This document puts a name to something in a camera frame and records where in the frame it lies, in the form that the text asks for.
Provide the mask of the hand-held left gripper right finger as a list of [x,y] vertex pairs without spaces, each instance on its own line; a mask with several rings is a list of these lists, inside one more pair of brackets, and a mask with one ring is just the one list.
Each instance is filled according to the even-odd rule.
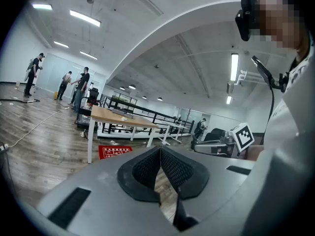
[[167,146],[160,148],[160,164],[180,199],[199,196],[210,178],[209,170],[203,164]]

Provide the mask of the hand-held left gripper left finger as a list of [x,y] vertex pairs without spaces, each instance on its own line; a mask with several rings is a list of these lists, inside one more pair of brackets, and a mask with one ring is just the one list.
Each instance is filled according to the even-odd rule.
[[160,168],[160,147],[155,146],[118,169],[118,184],[134,200],[160,203],[160,195],[155,191]]

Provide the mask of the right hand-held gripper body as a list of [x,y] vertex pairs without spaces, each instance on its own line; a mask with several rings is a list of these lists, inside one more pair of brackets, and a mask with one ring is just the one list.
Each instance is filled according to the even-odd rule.
[[253,143],[254,136],[248,124],[241,123],[229,130],[215,128],[206,134],[204,141],[193,136],[191,149],[205,155],[242,159]]

